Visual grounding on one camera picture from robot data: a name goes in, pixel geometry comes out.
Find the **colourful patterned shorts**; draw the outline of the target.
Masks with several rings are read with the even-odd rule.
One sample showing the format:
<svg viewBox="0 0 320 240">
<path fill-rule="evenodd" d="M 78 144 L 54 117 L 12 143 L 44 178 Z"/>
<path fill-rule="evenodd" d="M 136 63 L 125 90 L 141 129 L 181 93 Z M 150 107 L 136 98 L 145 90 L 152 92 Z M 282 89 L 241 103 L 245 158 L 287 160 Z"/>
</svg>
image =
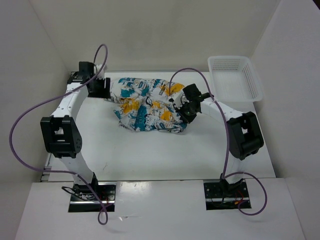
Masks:
<svg viewBox="0 0 320 240">
<path fill-rule="evenodd" d="M 114 78 L 110 81 L 107 101 L 114 103 L 112 110 L 123 128 L 135 132 L 181 133 L 187 124 L 180 119 L 170 98 L 184 87 L 157 78 Z"/>
</svg>

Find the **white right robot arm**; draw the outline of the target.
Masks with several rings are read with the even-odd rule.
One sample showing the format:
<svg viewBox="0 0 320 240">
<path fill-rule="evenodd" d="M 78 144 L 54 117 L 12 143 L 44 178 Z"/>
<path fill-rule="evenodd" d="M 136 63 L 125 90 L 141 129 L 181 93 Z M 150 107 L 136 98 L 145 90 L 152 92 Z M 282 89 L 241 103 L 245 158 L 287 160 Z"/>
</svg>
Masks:
<svg viewBox="0 0 320 240">
<path fill-rule="evenodd" d="M 242 161 L 263 147 L 264 140 L 255 113 L 235 110 L 214 100 L 208 92 L 201 93 L 194 83 L 186 86 L 183 94 L 186 101 L 175 108 L 181 120 L 190 124 L 200 113 L 223 124 L 226 128 L 227 154 Z"/>
</svg>

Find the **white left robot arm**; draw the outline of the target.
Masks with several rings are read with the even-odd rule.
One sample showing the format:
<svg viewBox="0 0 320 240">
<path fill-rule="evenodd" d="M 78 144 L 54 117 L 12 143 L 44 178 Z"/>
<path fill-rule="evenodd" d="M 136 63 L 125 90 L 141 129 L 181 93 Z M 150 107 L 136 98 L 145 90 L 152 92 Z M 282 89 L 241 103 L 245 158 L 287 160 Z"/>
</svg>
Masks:
<svg viewBox="0 0 320 240">
<path fill-rule="evenodd" d="M 104 70 L 94 63 L 79 62 L 78 71 L 67 81 L 60 104 L 50 116 L 40 121 L 46 151 L 59 159 L 72 174 L 72 191 L 77 195 L 82 193 L 89 200 L 99 196 L 100 187 L 95 173 L 82 155 L 83 139 L 76 119 L 87 97 L 109 97 L 110 81 L 104 77 Z"/>
</svg>

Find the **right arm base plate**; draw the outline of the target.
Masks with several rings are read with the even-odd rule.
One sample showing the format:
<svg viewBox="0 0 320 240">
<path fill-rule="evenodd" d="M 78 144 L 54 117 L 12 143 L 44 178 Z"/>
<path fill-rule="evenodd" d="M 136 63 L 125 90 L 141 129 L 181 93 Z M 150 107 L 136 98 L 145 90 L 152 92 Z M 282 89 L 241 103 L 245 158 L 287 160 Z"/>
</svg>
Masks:
<svg viewBox="0 0 320 240">
<path fill-rule="evenodd" d="M 219 180 L 203 182 L 205 207 L 207 211 L 251 209 L 250 196 L 247 183 L 243 181 L 229 193 L 224 193 Z"/>
</svg>

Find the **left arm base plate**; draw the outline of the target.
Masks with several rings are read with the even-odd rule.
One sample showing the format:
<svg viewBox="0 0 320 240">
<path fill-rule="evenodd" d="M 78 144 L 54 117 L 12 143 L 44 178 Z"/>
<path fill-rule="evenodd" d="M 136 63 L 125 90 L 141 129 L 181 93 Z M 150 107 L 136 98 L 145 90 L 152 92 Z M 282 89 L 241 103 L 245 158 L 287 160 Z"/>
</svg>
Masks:
<svg viewBox="0 0 320 240">
<path fill-rule="evenodd" d="M 115 211 L 116 187 L 115 182 L 102 181 L 93 188 L 108 212 Z M 100 202 L 86 185 L 74 184 L 72 187 L 63 186 L 61 189 L 70 195 L 69 213 L 91 213 L 102 209 Z"/>
</svg>

